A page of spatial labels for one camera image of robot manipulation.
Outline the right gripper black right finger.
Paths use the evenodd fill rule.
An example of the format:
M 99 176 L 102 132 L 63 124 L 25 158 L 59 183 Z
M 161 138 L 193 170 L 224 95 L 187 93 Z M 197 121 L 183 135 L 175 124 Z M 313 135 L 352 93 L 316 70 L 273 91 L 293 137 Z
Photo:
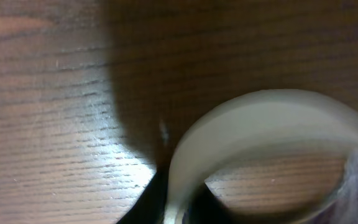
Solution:
M 183 217 L 184 224 L 234 224 L 228 208 L 202 184 Z

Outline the white masking tape roll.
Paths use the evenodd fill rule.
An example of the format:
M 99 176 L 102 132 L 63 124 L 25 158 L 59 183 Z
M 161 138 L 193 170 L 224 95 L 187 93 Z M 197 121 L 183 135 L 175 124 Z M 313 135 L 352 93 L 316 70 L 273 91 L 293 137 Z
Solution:
M 248 93 L 217 106 L 175 149 L 163 222 L 181 223 L 204 180 L 224 163 L 289 149 L 358 149 L 358 112 L 320 93 L 286 89 Z

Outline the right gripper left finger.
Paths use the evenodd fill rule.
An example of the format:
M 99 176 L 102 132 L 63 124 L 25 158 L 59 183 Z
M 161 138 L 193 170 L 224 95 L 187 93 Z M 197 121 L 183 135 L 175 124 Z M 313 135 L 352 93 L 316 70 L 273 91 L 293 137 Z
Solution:
M 117 224 L 158 224 L 163 222 L 167 200 L 168 171 L 158 170 L 134 206 Z

